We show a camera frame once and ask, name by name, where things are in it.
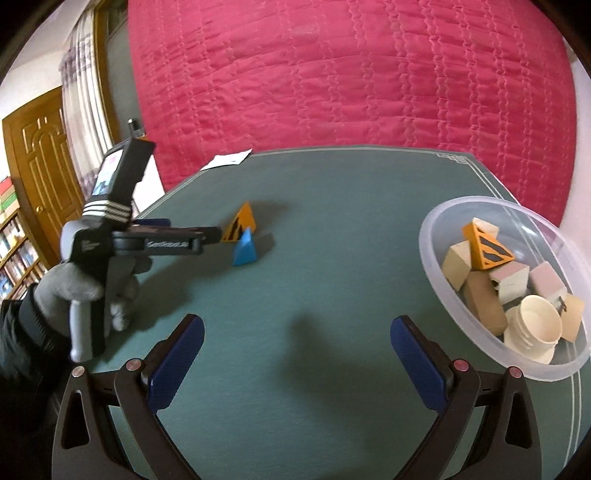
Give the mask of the dark jacket forearm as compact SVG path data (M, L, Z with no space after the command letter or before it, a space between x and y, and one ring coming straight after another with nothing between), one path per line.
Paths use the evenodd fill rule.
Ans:
M22 392L47 395L64 385L71 341L47 322L33 284L21 300L1 306L1 382Z

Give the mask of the grey gloved left hand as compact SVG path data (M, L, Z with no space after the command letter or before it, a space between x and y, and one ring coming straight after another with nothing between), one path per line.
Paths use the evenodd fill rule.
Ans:
M131 322L131 312L139 296L137 276L152 267L149 257L129 258L131 274L117 286L117 292L109 305L111 326L117 332L126 330ZM73 263L53 267L32 292L32 302L42 321L63 337L70 336L69 305L72 301L93 302L104 296L104 288Z

